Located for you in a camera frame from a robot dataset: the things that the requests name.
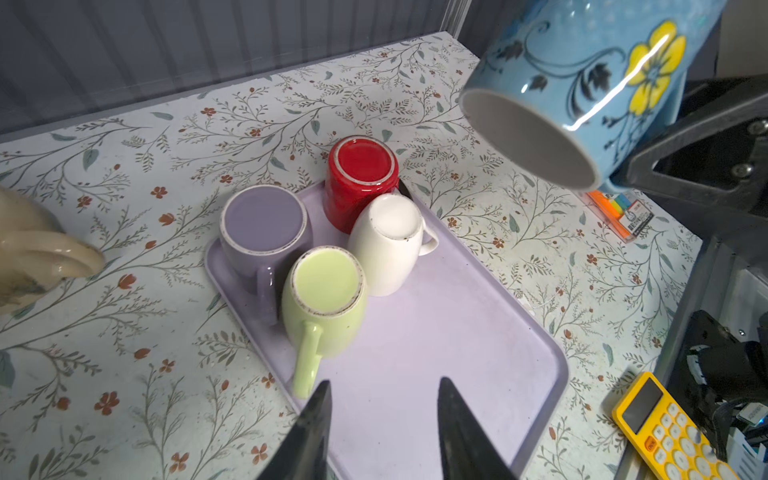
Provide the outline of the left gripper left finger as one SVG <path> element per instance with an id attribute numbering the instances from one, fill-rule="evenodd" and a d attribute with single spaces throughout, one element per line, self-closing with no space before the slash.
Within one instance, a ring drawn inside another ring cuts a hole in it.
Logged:
<path id="1" fill-rule="evenodd" d="M 331 420 L 331 383 L 324 380 L 258 479 L 326 479 Z"/>

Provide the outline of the white mug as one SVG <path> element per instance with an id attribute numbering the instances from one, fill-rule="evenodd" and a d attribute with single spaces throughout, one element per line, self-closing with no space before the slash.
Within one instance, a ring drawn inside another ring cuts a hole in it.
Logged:
<path id="1" fill-rule="evenodd" d="M 385 297 L 399 290 L 417 259 L 432 253 L 439 238 L 417 205 L 399 194 L 383 194 L 358 216 L 347 250 L 358 260 L 368 293 Z"/>

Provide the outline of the blue mug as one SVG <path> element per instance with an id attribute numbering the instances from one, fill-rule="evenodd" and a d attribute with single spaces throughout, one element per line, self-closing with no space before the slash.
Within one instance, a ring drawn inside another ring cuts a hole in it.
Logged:
<path id="1" fill-rule="evenodd" d="M 533 1 L 459 98 L 478 135 L 560 187 L 618 193 L 633 149 L 672 125 L 722 1 Z"/>

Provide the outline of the green mug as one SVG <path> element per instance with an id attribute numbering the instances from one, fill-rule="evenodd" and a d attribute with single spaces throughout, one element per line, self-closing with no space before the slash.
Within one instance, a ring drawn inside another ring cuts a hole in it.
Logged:
<path id="1" fill-rule="evenodd" d="M 367 303 L 364 271 L 346 249 L 318 246 L 293 264 L 283 289 L 281 313 L 296 350 L 294 396 L 309 398 L 321 360 L 340 354 L 355 340 Z"/>

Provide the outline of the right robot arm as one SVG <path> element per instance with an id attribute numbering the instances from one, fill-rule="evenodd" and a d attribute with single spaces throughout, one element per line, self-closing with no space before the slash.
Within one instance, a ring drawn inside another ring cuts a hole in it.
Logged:
<path id="1" fill-rule="evenodd" d="M 703 242 L 656 373 L 726 459 L 738 409 L 767 400 L 766 77 L 688 83 L 613 179 Z"/>

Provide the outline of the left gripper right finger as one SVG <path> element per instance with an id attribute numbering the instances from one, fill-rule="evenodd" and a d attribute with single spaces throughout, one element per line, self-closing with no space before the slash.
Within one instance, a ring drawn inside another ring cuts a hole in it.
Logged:
<path id="1" fill-rule="evenodd" d="M 516 479 L 448 377 L 440 380 L 437 419 L 444 479 Z"/>

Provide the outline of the red mug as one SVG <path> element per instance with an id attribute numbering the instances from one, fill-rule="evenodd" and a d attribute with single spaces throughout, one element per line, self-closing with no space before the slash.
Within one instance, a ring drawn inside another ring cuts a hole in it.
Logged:
<path id="1" fill-rule="evenodd" d="M 352 135 L 331 149 L 324 182 L 323 209 L 339 231 L 350 234 L 361 212 L 376 197 L 398 191 L 400 168 L 383 142 Z"/>

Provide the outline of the beige speckled mug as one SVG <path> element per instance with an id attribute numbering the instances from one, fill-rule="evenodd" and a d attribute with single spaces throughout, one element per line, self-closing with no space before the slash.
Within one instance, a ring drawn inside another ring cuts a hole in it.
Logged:
<path id="1" fill-rule="evenodd" d="M 1 312 L 36 302 L 68 278 L 100 273 L 104 255 L 68 235 L 57 218 L 19 193 L 1 190 Z"/>

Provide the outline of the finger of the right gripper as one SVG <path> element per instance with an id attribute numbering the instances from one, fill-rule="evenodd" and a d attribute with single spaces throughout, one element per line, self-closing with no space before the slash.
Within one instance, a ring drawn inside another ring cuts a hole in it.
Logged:
<path id="1" fill-rule="evenodd" d="M 684 83 L 681 116 L 639 144 L 615 185 L 767 214 L 767 76 Z"/>

